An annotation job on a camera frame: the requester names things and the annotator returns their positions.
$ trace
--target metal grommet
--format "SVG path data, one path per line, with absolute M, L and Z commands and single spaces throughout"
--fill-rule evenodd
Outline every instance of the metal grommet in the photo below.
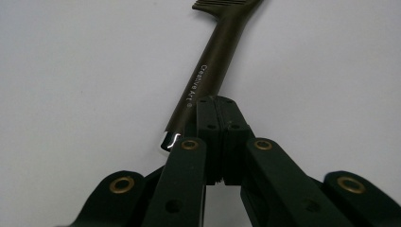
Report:
M 361 182 L 351 177 L 339 177 L 337 183 L 342 189 L 355 194 L 362 194 L 366 191 L 365 186 Z
M 185 140 L 181 143 L 181 147 L 184 149 L 196 149 L 199 144 L 195 140 Z
M 133 178 L 131 177 L 120 177 L 118 179 L 115 179 L 110 183 L 110 190 L 114 194 L 123 194 L 128 191 L 130 191 L 133 188 L 133 185 L 135 184 Z
M 266 140 L 256 140 L 254 142 L 254 146 L 257 147 L 258 149 L 264 149 L 264 150 L 271 149 L 273 147 L 273 145 Z

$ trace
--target screw hole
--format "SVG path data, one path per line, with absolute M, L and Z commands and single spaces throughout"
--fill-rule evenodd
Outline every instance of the screw hole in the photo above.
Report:
M 306 199 L 306 200 L 304 200 L 303 205 L 304 205 L 305 210 L 307 210 L 311 213 L 317 213 L 317 212 L 321 211 L 320 205 L 313 200 Z
M 171 200 L 166 203 L 166 211 L 171 214 L 179 213 L 183 208 L 183 203 L 179 200 Z
M 127 181 L 127 180 L 121 180 L 121 181 L 119 181 L 119 182 L 117 182 L 117 183 L 115 184 L 115 188 L 121 190 L 121 189 L 124 189 L 124 188 L 128 187 L 129 185 L 130 185 L 130 182 L 129 182 L 129 181 Z

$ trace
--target white surface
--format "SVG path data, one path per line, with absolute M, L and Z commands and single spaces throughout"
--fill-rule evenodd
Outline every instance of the white surface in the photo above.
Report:
M 0 3 L 0 226 L 70 224 L 119 170 L 149 174 L 215 22 L 191 1 Z M 355 172 L 401 202 L 401 1 L 270 1 L 220 94 L 310 176 Z M 205 226 L 250 226 L 208 188 Z

